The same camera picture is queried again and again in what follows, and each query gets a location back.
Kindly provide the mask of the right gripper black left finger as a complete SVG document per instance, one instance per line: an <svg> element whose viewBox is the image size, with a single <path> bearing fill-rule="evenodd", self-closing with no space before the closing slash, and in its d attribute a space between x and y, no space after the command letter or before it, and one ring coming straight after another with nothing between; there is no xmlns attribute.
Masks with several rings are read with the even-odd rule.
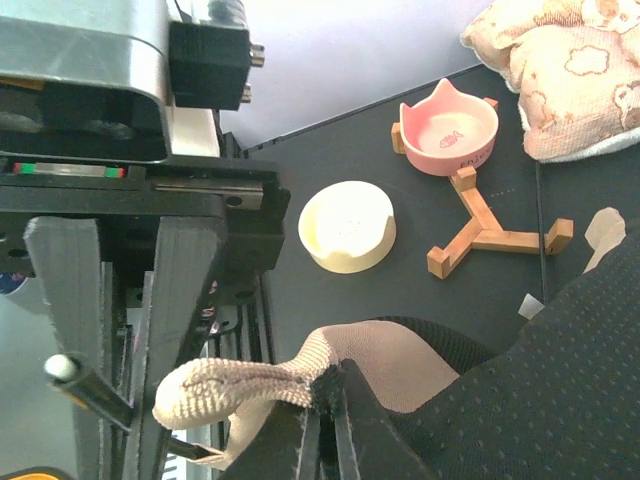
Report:
<svg viewBox="0 0 640 480"><path fill-rule="evenodd" d="M313 480L320 478L320 416L277 402L249 446L221 480Z"/></svg>

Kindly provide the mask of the black tent pole one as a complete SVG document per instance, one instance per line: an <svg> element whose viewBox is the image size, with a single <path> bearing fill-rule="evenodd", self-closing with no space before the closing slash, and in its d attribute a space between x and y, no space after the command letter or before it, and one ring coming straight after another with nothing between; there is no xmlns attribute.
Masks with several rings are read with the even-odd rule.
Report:
<svg viewBox="0 0 640 480"><path fill-rule="evenodd" d="M52 387L70 396L121 431L129 433L133 408L82 357L58 353L44 362L44 372Z"/></svg>

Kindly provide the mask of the beige pet tent fabric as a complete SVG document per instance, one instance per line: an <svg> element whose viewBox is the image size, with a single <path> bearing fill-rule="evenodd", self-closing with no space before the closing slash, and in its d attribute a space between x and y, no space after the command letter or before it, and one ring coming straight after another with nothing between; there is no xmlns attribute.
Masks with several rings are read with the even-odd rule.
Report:
<svg viewBox="0 0 640 480"><path fill-rule="evenodd" d="M492 355L438 324L387 317L312 331L269 365L189 361L153 414L182 430L231 424L203 464L230 468L278 402L335 408L351 360L398 439L439 479L635 479L639 475L639 229L597 211L584 272Z"/></svg>

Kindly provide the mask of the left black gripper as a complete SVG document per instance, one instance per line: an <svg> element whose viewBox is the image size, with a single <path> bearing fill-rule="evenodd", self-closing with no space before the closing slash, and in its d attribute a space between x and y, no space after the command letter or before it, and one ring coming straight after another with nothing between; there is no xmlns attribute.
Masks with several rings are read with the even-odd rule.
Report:
<svg viewBox="0 0 640 480"><path fill-rule="evenodd" d="M204 344L197 330L221 276L227 228L224 301L242 304L253 295L254 278L276 265L289 201L275 165L252 160L82 164L2 158L1 290L12 293L36 274L62 352L78 354L98 372L108 363L99 237L102 255L115 264L133 305L142 300L143 276L154 262L132 365L124 479L162 475L170 432L152 414L156 389ZM227 226L220 217L199 217L210 213L222 214ZM86 218L97 220L98 228Z"/></svg>

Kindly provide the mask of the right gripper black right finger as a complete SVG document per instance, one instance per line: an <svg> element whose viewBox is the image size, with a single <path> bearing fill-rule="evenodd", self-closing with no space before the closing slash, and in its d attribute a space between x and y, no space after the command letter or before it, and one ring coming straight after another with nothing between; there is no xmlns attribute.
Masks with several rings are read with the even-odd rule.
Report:
<svg viewBox="0 0 640 480"><path fill-rule="evenodd" d="M431 479L433 473L402 440L352 360L338 367L332 419L340 479Z"/></svg>

